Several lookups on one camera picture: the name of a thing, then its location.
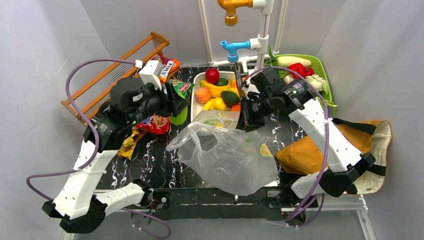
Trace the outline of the yellow lemon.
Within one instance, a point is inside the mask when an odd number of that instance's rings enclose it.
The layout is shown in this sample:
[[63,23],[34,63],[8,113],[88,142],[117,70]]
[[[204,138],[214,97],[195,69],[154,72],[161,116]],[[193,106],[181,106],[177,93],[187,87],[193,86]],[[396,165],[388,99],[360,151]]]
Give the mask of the yellow lemon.
[[216,97],[213,99],[213,102],[209,108],[210,110],[225,111],[227,105],[221,97]]

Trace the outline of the clear lemon print plastic bag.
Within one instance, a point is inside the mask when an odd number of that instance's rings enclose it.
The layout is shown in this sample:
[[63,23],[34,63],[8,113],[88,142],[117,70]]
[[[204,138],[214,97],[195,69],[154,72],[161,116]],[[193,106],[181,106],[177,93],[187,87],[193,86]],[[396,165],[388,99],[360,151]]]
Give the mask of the clear lemon print plastic bag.
[[237,129],[237,111],[202,110],[167,145],[205,182],[248,196],[277,180],[273,154],[257,130]]

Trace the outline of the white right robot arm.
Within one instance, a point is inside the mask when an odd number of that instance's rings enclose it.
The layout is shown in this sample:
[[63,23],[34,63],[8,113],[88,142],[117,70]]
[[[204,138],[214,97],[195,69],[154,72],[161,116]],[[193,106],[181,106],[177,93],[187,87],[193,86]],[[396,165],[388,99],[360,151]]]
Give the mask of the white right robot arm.
[[265,125],[265,117],[282,111],[296,122],[323,154],[318,172],[300,177],[290,189],[298,199],[312,195],[341,196],[376,161],[371,153],[354,147],[329,119],[328,107],[319,91],[304,77],[286,84],[276,66],[254,71],[249,77],[257,92],[240,100],[237,129],[246,132]]

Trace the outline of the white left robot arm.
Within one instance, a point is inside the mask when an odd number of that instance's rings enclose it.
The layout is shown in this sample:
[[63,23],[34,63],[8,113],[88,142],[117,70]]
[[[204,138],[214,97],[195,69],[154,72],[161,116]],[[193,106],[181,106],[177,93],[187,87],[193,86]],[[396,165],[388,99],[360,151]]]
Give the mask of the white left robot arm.
[[60,193],[43,204],[43,211],[60,219],[67,233],[88,234],[104,219],[131,205],[151,207],[153,188],[141,179],[128,185],[95,194],[109,162],[117,154],[133,128],[150,117],[176,117],[189,104],[170,82],[159,78],[162,65],[157,60],[134,60],[139,77],[124,77],[110,90],[110,99],[92,116],[84,116],[87,129],[80,153]]

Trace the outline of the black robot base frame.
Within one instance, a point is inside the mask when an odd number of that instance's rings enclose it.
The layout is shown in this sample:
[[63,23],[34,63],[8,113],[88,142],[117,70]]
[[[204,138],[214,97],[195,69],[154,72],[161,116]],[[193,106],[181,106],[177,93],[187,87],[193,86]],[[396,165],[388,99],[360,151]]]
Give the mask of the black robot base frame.
[[149,183],[154,192],[149,203],[131,209],[167,220],[182,219],[265,219],[282,221],[300,203],[289,189],[299,176],[281,173],[271,183],[247,196],[236,196],[194,177],[158,177]]

